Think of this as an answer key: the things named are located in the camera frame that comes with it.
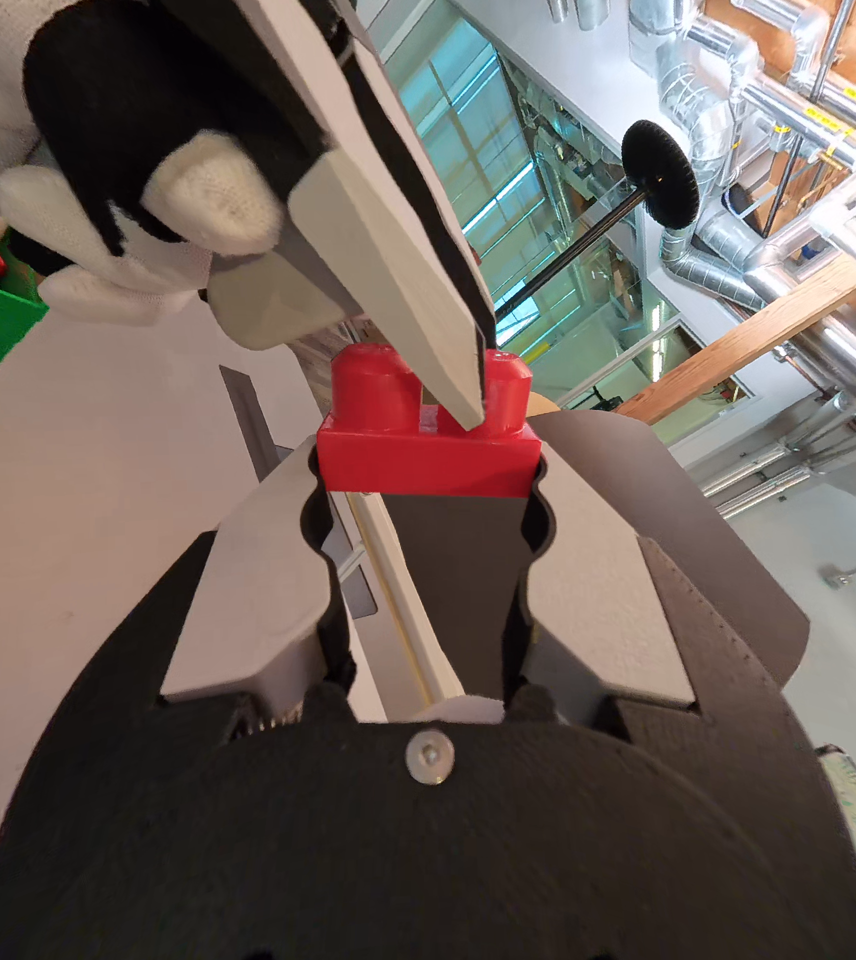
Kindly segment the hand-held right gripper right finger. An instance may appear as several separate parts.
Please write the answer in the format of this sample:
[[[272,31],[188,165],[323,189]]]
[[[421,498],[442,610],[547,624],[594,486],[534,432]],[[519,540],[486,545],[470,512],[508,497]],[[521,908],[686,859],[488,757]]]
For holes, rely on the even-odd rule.
[[[695,703],[637,532],[550,446],[521,534],[531,559],[503,631],[506,706],[527,685],[547,690],[557,710],[598,710],[610,697]]]

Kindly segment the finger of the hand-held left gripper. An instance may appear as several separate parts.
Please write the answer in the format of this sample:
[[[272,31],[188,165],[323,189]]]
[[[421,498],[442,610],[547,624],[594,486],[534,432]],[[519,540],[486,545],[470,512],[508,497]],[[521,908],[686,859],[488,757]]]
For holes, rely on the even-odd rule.
[[[436,401],[465,429],[485,419],[479,330],[300,2],[237,2],[321,127],[322,156],[290,193],[290,217]]]

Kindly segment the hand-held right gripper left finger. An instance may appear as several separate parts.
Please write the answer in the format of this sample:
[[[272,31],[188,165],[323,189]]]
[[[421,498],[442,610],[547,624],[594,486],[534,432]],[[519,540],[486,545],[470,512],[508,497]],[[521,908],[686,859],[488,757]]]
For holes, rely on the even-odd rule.
[[[249,695],[265,719],[357,667],[334,562],[316,443],[304,441],[219,524],[160,693],[182,702]]]

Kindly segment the red toy brick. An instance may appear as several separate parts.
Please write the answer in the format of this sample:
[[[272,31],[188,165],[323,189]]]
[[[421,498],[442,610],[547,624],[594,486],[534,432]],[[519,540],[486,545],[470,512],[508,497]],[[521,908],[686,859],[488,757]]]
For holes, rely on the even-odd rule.
[[[351,344],[331,375],[332,406],[315,443],[329,492],[529,496],[542,441],[527,423],[532,373],[517,355],[487,352],[486,419],[472,430],[422,403],[422,383],[387,344]]]

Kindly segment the person's left hand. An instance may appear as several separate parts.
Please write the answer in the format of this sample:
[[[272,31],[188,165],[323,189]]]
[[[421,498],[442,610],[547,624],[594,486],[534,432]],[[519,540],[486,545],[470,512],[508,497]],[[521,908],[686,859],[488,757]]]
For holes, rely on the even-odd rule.
[[[0,2],[0,221],[45,305],[149,326],[277,244],[242,93],[160,2]]]

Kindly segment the black sheet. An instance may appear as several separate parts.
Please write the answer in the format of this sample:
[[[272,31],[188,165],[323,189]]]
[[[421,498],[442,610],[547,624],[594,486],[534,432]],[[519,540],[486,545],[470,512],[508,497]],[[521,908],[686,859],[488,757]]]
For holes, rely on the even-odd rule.
[[[659,544],[781,688],[797,671],[810,621],[722,519],[654,430],[614,412],[530,419],[642,537]],[[502,633],[533,558],[517,498],[389,495],[390,519],[435,636],[467,694],[502,695]]]

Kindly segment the black floor lamp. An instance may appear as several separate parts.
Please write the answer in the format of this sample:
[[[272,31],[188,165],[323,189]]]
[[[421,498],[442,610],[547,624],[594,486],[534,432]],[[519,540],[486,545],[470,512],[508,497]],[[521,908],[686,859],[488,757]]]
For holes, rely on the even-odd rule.
[[[512,314],[639,206],[665,229],[680,231],[693,225],[701,195],[694,170],[676,140],[660,125],[641,119],[627,129],[621,147],[626,179],[632,185],[629,195],[503,302],[495,311],[496,320]]]

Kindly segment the silver ventilation ducts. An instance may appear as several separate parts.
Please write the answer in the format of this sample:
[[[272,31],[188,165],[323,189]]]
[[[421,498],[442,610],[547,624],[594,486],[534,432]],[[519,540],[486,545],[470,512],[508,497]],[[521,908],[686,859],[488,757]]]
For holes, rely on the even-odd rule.
[[[704,2],[614,2],[593,30],[532,14],[516,29],[516,59],[579,119],[621,139],[638,119],[683,132],[698,184],[698,216],[664,228],[654,279],[667,284],[701,351],[664,374],[625,413],[662,418],[669,387],[695,361],[714,360],[713,380],[737,375],[791,339],[808,335],[836,381],[856,395],[856,323],[841,316],[856,294],[856,120],[836,115],[765,74],[757,43],[704,12]],[[722,204],[738,169],[735,142],[749,121],[786,127],[845,176],[766,238]]]

